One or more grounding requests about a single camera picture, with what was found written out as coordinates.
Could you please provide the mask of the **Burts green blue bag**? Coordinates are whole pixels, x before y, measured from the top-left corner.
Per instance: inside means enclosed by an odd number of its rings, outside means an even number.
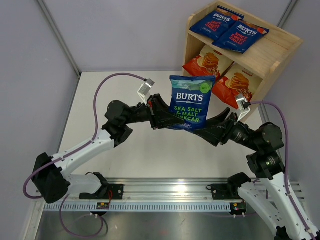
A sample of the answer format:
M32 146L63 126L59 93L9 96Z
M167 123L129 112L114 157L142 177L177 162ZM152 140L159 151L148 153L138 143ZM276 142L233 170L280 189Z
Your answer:
M169 111L183 120L169 128L189 132L204 128L216 77L171 75L169 79L172 86Z

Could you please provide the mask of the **cassava chips bag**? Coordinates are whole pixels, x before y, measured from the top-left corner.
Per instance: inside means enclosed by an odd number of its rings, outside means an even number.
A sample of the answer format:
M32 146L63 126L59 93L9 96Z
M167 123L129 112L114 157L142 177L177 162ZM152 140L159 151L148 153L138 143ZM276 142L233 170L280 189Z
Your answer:
M205 45L200 54L183 65L191 76L215 76L219 79L234 62L222 53Z
M238 109L236 96L243 95L250 102L262 81L259 76L235 64L214 85L212 93L223 103Z

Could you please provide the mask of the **Burts chilli bag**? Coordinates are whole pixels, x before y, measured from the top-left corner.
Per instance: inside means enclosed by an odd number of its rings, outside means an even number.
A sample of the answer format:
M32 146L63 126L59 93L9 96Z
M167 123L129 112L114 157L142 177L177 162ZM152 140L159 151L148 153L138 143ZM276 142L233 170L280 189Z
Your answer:
M269 29L249 23L237 21L212 45L221 49L244 54L252 45L270 32Z
M190 30L216 41L244 17L243 14L218 5L213 12L194 24Z

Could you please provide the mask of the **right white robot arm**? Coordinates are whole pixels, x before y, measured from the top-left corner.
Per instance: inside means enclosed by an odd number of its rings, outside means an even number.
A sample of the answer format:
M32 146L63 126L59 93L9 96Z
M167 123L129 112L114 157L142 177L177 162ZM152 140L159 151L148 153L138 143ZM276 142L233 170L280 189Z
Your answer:
M207 120L205 128L194 134L213 146L233 141L254 151L247 155L251 172L263 184L273 202L258 192L255 184L243 172L227 180L227 193L247 202L269 227L275 240L318 240L320 230L312 223L288 179L287 165L277 154L284 147L281 129L267 122L257 130L238 120L227 108Z

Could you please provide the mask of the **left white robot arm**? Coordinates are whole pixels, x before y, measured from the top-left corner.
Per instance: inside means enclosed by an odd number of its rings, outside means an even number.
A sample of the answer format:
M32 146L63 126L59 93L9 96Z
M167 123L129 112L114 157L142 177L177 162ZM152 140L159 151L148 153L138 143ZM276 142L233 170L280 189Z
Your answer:
M83 200L110 198L110 184L101 173L79 175L73 172L99 154L124 143L133 132L129 124L149 122L151 128L157 130L184 122L169 111L159 94L136 106L114 100L108 105L105 117L106 124L92 138L65 152L53 156L42 153L36 158L31 180L46 203L56 203L66 195L79 195Z

